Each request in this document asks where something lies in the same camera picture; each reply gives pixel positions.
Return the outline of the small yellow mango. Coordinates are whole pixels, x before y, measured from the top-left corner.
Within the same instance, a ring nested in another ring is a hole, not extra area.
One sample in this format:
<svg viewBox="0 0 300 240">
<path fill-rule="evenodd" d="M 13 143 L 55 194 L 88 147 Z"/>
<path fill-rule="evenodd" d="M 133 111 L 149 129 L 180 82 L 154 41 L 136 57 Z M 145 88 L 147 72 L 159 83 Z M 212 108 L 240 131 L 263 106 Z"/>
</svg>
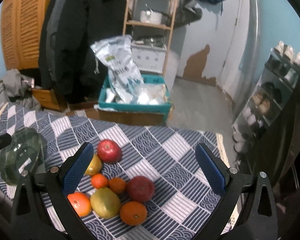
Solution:
<svg viewBox="0 0 300 240">
<path fill-rule="evenodd" d="M 96 154 L 94 154 L 88 168 L 85 171 L 85 175 L 94 176 L 97 173 L 99 173 L 101 169 L 102 169 L 102 162 L 99 159 L 99 157 Z"/>
</svg>

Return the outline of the brown cardboard box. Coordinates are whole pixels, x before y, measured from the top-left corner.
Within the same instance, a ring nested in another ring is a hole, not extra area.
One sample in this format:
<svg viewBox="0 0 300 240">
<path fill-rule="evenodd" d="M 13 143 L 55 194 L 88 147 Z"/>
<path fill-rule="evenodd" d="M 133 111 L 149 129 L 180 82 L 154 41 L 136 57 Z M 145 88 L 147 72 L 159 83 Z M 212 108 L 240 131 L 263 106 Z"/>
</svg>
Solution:
<svg viewBox="0 0 300 240">
<path fill-rule="evenodd" d="M 94 109 L 89 114 L 90 118 L 118 124 L 132 126 L 156 126 L 166 125 L 167 119 L 161 113 L 145 112 L 113 112 L 102 109 Z"/>
</svg>

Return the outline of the clear plastic bag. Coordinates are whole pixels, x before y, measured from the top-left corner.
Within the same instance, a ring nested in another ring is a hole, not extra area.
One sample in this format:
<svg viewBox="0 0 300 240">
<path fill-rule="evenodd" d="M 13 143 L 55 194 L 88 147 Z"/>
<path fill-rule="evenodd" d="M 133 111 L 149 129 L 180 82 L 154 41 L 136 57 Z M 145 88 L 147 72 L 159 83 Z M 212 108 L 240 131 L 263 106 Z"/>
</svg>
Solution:
<svg viewBox="0 0 300 240">
<path fill-rule="evenodd" d="M 163 83 L 143 83 L 134 89 L 131 104 L 163 105 L 168 102 L 167 88 Z"/>
</svg>

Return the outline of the green glass fruit bowl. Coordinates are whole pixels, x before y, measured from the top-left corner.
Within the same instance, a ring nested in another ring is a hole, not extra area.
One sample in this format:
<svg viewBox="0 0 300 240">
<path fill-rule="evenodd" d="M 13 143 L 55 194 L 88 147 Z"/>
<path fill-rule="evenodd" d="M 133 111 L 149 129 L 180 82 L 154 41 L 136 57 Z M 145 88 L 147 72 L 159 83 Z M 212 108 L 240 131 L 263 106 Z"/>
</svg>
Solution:
<svg viewBox="0 0 300 240">
<path fill-rule="evenodd" d="M 43 151 L 45 144 L 46 139 L 34 128 L 16 131 L 10 145 L 0 152 L 2 180 L 15 186 L 25 170 L 33 174 L 46 172 Z"/>
</svg>

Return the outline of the white cooking pot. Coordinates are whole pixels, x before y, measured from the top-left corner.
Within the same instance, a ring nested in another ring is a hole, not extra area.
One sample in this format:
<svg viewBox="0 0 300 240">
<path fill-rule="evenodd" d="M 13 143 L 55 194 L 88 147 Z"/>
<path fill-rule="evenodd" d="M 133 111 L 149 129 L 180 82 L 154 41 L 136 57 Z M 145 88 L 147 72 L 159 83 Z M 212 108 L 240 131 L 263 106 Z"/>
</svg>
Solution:
<svg viewBox="0 0 300 240">
<path fill-rule="evenodd" d="M 142 23 L 161 24 L 162 13 L 153 10 L 143 10 L 140 12 L 140 21 Z"/>
</svg>

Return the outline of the shoe rack with shoes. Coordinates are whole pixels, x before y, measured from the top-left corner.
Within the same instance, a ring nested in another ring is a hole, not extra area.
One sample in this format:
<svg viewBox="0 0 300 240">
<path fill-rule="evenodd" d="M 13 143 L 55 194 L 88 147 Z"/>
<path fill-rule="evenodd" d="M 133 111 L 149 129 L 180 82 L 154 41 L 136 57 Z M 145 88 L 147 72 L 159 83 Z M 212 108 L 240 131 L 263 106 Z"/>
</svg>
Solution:
<svg viewBox="0 0 300 240">
<path fill-rule="evenodd" d="M 279 116 L 300 76 L 300 52 L 279 41 L 255 88 L 233 123 L 234 150 L 246 154 Z"/>
</svg>

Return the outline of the small orange tangerine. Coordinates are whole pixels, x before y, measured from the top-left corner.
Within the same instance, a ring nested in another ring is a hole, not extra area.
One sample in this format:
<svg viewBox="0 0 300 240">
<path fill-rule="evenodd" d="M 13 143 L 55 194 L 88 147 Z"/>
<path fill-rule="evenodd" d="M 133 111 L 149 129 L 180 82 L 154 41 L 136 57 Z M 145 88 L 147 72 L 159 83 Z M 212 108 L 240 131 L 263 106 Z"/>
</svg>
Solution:
<svg viewBox="0 0 300 240">
<path fill-rule="evenodd" d="M 95 174 L 91 177 L 91 185 L 95 188 L 95 189 L 101 189 L 104 187 L 108 187 L 109 181 L 107 179 L 107 177 L 105 177 L 103 174 L 98 173 Z"/>
</svg>

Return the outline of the wooden louvered cabinet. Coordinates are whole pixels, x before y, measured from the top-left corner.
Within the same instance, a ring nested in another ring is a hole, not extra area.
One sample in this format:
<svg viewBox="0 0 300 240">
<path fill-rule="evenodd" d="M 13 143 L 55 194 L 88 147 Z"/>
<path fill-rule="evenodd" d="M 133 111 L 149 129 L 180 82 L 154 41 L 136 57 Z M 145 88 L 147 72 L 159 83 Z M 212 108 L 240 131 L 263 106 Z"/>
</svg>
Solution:
<svg viewBox="0 0 300 240">
<path fill-rule="evenodd" d="M 7 70 L 38 67 L 40 35 L 49 3 L 50 0 L 3 0 L 1 46 Z"/>
</svg>

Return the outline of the white patterned storage box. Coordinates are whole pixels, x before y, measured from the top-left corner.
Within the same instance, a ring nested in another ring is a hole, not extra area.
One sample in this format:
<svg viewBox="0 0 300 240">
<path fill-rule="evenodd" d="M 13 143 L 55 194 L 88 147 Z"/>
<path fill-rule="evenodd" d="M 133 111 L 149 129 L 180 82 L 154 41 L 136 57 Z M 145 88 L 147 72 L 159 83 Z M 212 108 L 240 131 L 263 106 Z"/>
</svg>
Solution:
<svg viewBox="0 0 300 240">
<path fill-rule="evenodd" d="M 166 46 L 152 47 L 132 44 L 132 59 L 140 71 L 162 74 L 166 57 Z"/>
</svg>

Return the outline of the dark red apple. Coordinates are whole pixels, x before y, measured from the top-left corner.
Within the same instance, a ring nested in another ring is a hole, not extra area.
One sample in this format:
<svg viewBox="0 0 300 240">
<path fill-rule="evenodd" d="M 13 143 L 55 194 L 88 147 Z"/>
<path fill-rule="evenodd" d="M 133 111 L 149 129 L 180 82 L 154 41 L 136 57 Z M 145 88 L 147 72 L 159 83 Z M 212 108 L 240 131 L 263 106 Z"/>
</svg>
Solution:
<svg viewBox="0 0 300 240">
<path fill-rule="evenodd" d="M 126 191 L 133 201 L 145 203 L 153 197 L 155 186 L 147 177 L 136 176 L 127 183 Z"/>
</svg>

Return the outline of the large green mango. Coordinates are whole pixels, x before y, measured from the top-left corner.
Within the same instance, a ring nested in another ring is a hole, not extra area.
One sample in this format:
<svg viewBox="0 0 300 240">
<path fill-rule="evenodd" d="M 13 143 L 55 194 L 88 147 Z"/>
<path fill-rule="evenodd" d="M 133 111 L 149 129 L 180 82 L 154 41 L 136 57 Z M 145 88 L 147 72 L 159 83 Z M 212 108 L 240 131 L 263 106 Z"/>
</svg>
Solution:
<svg viewBox="0 0 300 240">
<path fill-rule="evenodd" d="M 117 216 L 121 208 L 119 197 L 108 187 L 96 190 L 90 197 L 90 204 L 93 211 L 104 219 Z"/>
</svg>

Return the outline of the teal cardboard box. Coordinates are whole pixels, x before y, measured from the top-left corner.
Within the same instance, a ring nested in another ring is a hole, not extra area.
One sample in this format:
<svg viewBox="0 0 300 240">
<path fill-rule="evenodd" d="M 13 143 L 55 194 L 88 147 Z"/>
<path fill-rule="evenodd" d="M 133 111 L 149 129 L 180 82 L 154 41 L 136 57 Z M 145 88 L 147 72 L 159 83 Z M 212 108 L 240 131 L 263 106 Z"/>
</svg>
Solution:
<svg viewBox="0 0 300 240">
<path fill-rule="evenodd" d="M 166 85 L 164 78 L 161 76 L 143 74 L 142 77 L 144 83 L 153 83 L 153 84 L 163 83 Z M 103 83 L 100 92 L 100 96 L 98 98 L 99 109 L 113 111 L 113 112 L 161 113 L 164 116 L 168 116 L 172 107 L 171 97 L 168 88 L 166 92 L 166 95 L 168 96 L 168 102 L 164 103 L 163 105 L 137 105 L 131 103 L 116 102 L 115 100 L 110 102 L 109 100 L 107 100 L 108 97 L 107 91 L 111 91 L 111 89 L 110 89 L 109 79 L 105 78 L 105 81 Z"/>
</svg>

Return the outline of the grey clothes pile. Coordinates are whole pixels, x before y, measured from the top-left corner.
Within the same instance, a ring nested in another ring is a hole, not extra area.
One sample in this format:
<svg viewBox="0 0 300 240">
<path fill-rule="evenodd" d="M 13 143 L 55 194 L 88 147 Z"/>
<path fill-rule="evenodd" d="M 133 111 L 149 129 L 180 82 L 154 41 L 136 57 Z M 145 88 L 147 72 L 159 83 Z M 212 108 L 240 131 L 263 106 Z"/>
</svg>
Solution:
<svg viewBox="0 0 300 240">
<path fill-rule="evenodd" d="M 0 106 L 12 102 L 30 110 L 41 110 L 40 102 L 32 94 L 34 88 L 33 77 L 23 75 L 17 69 L 9 70 L 0 79 Z"/>
</svg>

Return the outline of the black hanging coat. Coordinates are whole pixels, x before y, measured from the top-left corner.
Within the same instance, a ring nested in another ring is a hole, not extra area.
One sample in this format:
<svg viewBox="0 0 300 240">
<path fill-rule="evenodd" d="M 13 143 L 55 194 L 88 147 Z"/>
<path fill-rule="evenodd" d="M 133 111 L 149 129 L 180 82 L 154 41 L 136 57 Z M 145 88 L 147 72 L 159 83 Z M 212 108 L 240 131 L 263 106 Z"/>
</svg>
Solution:
<svg viewBox="0 0 300 240">
<path fill-rule="evenodd" d="M 126 0 L 50 0 L 39 45 L 42 87 L 69 104 L 97 99 L 108 68 L 91 45 L 122 34 L 125 8 Z"/>
</svg>

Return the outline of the white printed plastic bag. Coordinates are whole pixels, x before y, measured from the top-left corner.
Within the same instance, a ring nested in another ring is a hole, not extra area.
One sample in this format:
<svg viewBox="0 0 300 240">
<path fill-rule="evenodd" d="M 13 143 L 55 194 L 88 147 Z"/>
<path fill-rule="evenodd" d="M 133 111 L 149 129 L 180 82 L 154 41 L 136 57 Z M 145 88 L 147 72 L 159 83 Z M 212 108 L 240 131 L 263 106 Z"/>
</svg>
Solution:
<svg viewBox="0 0 300 240">
<path fill-rule="evenodd" d="M 132 37 L 115 36 L 93 43 L 95 57 L 108 68 L 110 87 L 123 103 L 136 98 L 136 88 L 143 84 L 141 73 L 132 57 Z"/>
</svg>

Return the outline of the large orange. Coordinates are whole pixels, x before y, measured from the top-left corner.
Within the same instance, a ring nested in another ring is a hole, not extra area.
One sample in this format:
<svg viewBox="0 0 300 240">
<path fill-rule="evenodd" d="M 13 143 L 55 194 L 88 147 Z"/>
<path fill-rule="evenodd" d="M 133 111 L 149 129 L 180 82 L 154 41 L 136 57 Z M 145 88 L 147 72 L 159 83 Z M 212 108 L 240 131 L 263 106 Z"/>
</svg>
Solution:
<svg viewBox="0 0 300 240">
<path fill-rule="evenodd" d="M 147 218 L 147 209 L 140 202 L 127 202 L 120 209 L 121 220 L 130 226 L 142 224 Z"/>
</svg>

